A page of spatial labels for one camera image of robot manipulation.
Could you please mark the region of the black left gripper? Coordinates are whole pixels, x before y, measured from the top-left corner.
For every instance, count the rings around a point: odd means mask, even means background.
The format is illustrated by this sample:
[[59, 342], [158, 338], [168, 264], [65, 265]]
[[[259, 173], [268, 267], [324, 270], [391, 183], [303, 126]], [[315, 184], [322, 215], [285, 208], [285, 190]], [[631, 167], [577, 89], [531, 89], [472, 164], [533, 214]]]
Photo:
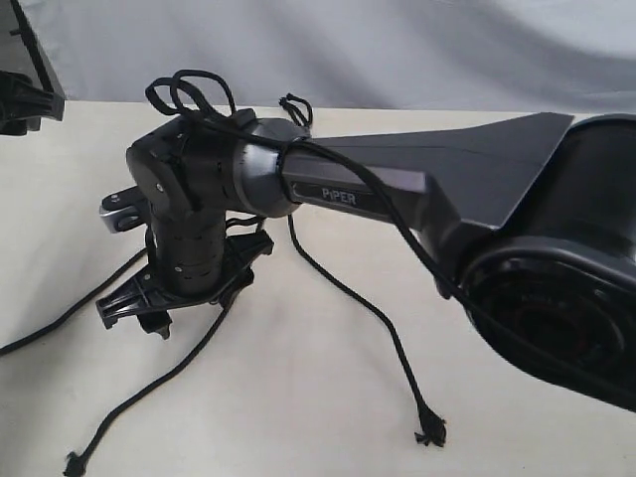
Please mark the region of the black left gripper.
[[62, 121], [65, 100], [54, 91], [34, 86], [26, 75], [1, 72], [1, 134], [39, 131], [43, 118]]

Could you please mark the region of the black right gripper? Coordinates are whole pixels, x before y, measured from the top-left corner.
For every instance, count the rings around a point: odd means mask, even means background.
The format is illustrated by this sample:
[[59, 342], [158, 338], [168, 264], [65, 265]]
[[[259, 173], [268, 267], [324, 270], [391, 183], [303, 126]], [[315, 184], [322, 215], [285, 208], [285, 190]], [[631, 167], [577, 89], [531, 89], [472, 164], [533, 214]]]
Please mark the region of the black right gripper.
[[182, 222], [154, 217], [145, 239], [148, 264], [99, 299], [96, 309], [107, 329], [134, 316], [145, 333], [164, 340], [170, 337], [171, 310], [228, 306], [252, 284], [253, 262], [273, 251], [264, 230], [229, 236], [223, 213]]

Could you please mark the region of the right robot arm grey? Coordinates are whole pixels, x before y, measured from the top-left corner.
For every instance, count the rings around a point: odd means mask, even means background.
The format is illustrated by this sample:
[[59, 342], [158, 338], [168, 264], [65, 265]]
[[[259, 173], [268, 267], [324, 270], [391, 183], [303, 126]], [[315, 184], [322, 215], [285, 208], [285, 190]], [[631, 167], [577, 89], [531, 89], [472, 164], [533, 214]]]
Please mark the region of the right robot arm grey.
[[423, 248], [502, 358], [547, 383], [635, 406], [635, 118], [542, 112], [464, 129], [311, 138], [250, 109], [179, 115], [126, 152], [134, 186], [103, 200], [116, 233], [147, 229], [148, 264], [97, 302], [106, 327], [224, 299], [264, 232], [303, 204], [389, 222]]

